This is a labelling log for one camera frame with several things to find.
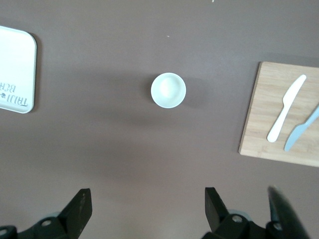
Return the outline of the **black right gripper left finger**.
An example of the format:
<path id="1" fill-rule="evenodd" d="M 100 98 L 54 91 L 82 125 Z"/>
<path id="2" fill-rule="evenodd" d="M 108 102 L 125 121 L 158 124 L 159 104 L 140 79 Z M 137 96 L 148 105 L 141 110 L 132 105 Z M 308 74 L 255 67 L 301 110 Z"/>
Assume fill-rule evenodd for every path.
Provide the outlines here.
<path id="1" fill-rule="evenodd" d="M 91 190 L 81 189 L 57 215 L 32 227 L 35 239 L 77 239 L 92 216 Z"/>

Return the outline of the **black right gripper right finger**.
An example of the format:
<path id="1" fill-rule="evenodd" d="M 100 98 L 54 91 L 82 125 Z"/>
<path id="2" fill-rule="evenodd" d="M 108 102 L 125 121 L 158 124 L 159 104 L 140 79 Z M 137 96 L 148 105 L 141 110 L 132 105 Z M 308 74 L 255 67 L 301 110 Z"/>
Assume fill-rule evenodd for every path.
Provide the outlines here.
<path id="1" fill-rule="evenodd" d="M 228 212 L 214 187 L 205 188 L 205 215 L 211 231 L 204 239 L 247 239 L 249 221 L 240 214 Z"/>

